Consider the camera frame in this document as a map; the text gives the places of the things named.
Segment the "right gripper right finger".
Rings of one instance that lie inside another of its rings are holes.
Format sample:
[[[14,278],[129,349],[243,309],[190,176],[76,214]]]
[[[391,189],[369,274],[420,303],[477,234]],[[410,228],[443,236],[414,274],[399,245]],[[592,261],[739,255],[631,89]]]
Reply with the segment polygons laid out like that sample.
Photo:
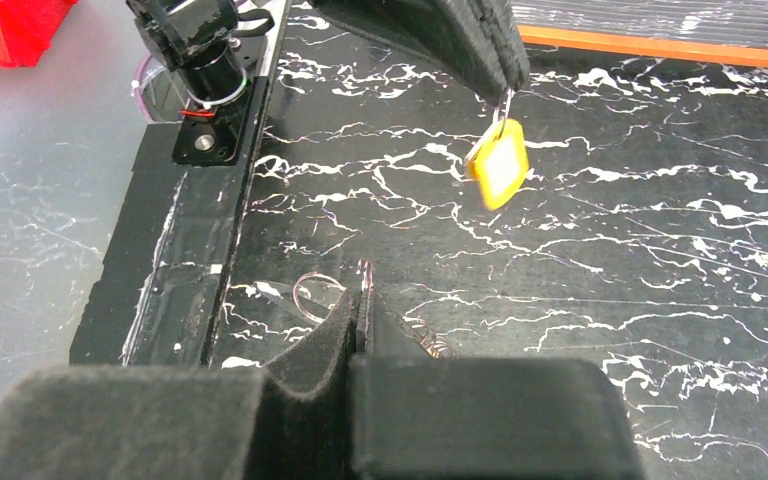
[[[642,479],[622,397],[575,358],[435,358],[376,291],[350,366],[358,479]]]

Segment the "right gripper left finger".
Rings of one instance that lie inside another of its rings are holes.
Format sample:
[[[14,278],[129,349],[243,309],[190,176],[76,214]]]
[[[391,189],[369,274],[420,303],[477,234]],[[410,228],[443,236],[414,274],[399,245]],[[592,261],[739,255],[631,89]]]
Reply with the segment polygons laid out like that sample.
[[[344,479],[352,310],[262,367],[38,371],[0,404],[0,479]]]

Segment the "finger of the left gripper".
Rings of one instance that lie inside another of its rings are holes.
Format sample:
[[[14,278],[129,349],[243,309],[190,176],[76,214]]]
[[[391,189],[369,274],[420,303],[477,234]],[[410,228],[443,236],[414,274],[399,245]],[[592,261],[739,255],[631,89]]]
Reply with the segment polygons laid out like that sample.
[[[480,98],[525,89],[530,62],[509,1],[313,1],[329,23],[428,61]]]

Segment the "white keyring holder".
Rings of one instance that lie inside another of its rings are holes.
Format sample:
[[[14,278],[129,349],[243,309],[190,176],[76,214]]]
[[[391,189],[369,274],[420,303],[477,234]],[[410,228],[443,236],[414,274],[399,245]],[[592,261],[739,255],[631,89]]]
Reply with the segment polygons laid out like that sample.
[[[261,299],[305,323],[314,332],[349,302],[354,351],[386,357],[457,358],[459,352],[427,322],[390,305],[375,279],[369,260],[358,263],[357,284],[322,272],[306,272],[292,282],[257,279],[243,287],[246,296]]]

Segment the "yellow tagged key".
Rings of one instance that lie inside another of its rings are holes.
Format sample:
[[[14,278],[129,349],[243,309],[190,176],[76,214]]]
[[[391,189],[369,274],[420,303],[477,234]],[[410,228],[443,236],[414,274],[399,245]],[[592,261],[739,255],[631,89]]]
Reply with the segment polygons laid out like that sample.
[[[467,176],[477,183],[489,211],[512,199],[530,169],[523,126],[510,116],[513,97],[514,91],[507,90],[494,109],[491,125],[465,157]]]

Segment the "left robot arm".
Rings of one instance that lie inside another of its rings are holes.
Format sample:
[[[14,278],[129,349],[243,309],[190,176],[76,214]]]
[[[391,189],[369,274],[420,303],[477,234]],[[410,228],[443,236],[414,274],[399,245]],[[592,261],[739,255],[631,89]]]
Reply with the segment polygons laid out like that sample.
[[[432,62],[482,99],[505,104],[528,81],[530,62],[508,1],[315,1],[330,23]],[[247,74],[234,38],[269,33],[277,19],[235,1],[130,1],[151,56],[179,73],[207,111],[243,95]]]

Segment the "orange wooden rack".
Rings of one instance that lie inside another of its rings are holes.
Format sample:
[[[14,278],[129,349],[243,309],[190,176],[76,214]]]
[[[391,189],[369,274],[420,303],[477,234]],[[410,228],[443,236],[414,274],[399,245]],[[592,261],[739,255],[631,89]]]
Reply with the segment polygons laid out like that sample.
[[[524,42],[768,68],[768,1],[515,1]]]

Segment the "red plastic bin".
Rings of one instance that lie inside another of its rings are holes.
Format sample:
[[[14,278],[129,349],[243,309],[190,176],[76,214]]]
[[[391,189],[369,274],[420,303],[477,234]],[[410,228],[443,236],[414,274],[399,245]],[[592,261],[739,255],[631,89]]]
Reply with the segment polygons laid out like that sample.
[[[76,0],[0,1],[0,68],[33,67]]]

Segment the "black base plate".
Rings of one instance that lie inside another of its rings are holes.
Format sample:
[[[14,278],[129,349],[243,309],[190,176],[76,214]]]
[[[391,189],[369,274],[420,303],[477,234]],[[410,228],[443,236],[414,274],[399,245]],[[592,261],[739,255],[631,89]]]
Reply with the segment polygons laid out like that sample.
[[[70,365],[208,364],[271,81],[251,86],[253,121],[231,165],[177,164],[179,124],[147,126]]]

